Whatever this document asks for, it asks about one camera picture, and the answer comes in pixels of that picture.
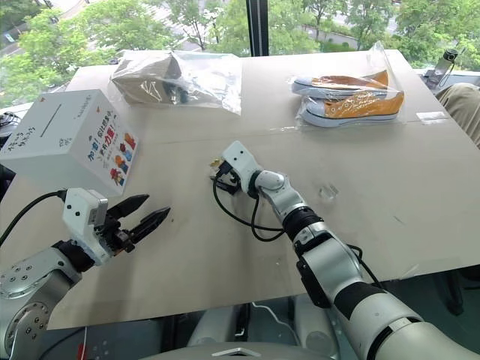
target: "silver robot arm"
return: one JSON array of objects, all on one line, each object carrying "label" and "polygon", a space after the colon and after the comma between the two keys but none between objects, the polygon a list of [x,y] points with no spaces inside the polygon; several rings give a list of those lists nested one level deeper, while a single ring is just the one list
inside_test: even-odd
[{"label": "silver robot arm", "polygon": [[232,173],[245,193],[260,193],[270,202],[292,240],[312,302],[336,312],[360,359],[480,359],[392,294],[365,282],[356,255],[308,207],[288,176],[264,170],[239,141],[222,158],[217,176]]},{"label": "silver robot arm", "polygon": [[62,218],[71,240],[59,241],[0,273],[0,358],[35,360],[53,308],[82,279],[82,272],[123,250],[132,251],[160,225],[170,208],[152,212],[132,230],[119,229],[119,218],[148,197],[132,196],[107,209],[108,200],[93,190],[67,190]]}]

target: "beige table surface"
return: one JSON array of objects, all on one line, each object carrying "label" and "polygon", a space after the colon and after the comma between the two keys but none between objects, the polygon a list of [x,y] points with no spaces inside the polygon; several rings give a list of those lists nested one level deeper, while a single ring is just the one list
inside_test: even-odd
[{"label": "beige table surface", "polygon": [[[102,89],[141,138],[124,197],[151,197],[124,226],[162,206],[172,211],[133,253],[88,271],[54,310],[49,327],[145,319],[305,291],[286,236],[257,241],[213,200],[209,163],[233,140],[265,168],[289,174],[337,235],[364,249],[381,280],[478,263],[480,151],[450,118],[419,121],[417,113],[445,110],[398,51],[388,56],[406,92],[403,123],[338,129],[296,128],[299,96],[290,93],[287,80],[308,68],[361,71],[361,52],[244,59],[241,117],[218,109],[130,108],[108,85],[115,67],[79,69],[67,90]],[[338,190],[331,202],[319,195],[327,184]],[[42,193],[17,176],[0,205],[0,228]],[[252,199],[221,198],[249,217]],[[61,213],[57,199],[31,210],[1,248],[0,267],[67,239]],[[277,225],[266,203],[258,222]]]}]

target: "clear plastic bag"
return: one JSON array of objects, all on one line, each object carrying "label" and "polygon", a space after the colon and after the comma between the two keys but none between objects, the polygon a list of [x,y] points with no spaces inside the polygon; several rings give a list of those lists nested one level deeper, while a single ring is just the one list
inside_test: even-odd
[{"label": "clear plastic bag", "polygon": [[242,110],[242,60],[232,54],[125,50],[111,81],[131,105]]},{"label": "clear plastic bag", "polygon": [[398,118],[404,92],[398,85],[382,44],[365,53],[363,73],[318,73],[297,76],[292,92],[302,95],[297,119],[324,128]]}]

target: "orange sneaker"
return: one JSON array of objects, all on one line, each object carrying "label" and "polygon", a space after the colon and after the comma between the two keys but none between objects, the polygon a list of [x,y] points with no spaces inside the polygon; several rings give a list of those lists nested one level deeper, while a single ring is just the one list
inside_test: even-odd
[{"label": "orange sneaker", "polygon": [[403,102],[403,91],[389,99],[379,98],[371,91],[359,91],[342,101],[311,101],[301,117],[313,125],[327,128],[356,122],[388,121],[397,117]]},{"label": "orange sneaker", "polygon": [[361,90],[370,90],[376,96],[385,96],[388,84],[387,70],[360,78],[337,75],[299,77],[292,84],[292,92],[312,98],[338,100],[353,96]]}]

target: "white cardboard box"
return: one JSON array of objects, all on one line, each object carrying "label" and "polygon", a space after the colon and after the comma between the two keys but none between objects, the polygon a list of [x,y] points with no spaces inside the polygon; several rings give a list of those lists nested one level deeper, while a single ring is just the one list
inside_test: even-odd
[{"label": "white cardboard box", "polygon": [[100,90],[42,94],[0,151],[0,164],[55,191],[121,195],[138,138]]}]

